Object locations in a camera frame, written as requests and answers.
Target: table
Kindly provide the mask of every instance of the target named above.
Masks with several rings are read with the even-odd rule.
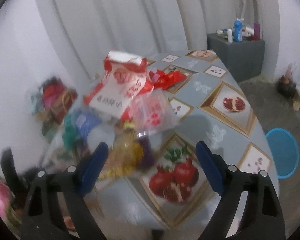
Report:
[[[237,82],[261,74],[266,43],[263,40],[229,43],[216,33],[207,35],[208,49],[213,49]]]
[[[227,164],[237,165],[242,171],[267,170],[278,193],[277,173],[265,134],[239,85],[217,55],[213,51],[183,50],[148,58],[149,69],[180,70],[187,75],[187,80],[165,92],[181,123],[173,131],[149,138],[156,164],[173,169],[177,178],[185,164],[172,163],[165,156],[180,155],[179,160],[198,169],[199,176],[184,178],[194,185],[190,196],[182,195],[187,201],[178,204],[171,203],[168,191],[164,191],[162,197],[154,195],[149,188],[149,180],[157,173],[156,166],[138,176],[97,181],[95,190],[87,196],[94,200],[97,211],[132,224],[163,230],[206,225],[220,197],[211,190],[193,155],[195,144],[200,140],[213,153],[220,154]],[[223,104],[224,97],[241,100],[237,99],[238,104],[233,106]],[[231,106],[238,112],[230,111]],[[192,165],[186,160],[189,157]],[[243,193],[234,223],[243,213],[246,197]]]

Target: curtain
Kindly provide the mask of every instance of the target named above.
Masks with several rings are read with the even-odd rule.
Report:
[[[54,0],[90,77],[111,49],[138,55],[206,49],[207,33],[236,18],[253,24],[255,0]]]

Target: small white bottle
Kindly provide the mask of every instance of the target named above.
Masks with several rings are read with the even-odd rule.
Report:
[[[227,30],[227,33],[228,33],[228,42],[229,43],[232,43],[233,40],[232,40],[232,30],[231,29],[228,29]]]

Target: floor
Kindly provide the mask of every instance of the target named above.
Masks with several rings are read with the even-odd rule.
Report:
[[[276,92],[273,84],[266,83],[260,78],[242,82],[240,86],[265,133],[274,127],[285,128],[293,134],[300,148],[300,111],[294,111],[289,102]],[[300,224],[300,164],[290,178],[280,180],[280,203],[286,225],[286,236],[289,237]],[[109,240],[151,239],[149,228],[98,218],[96,213],[93,215]],[[202,231],[203,228],[187,231],[171,230],[163,235],[162,240],[197,240]]]

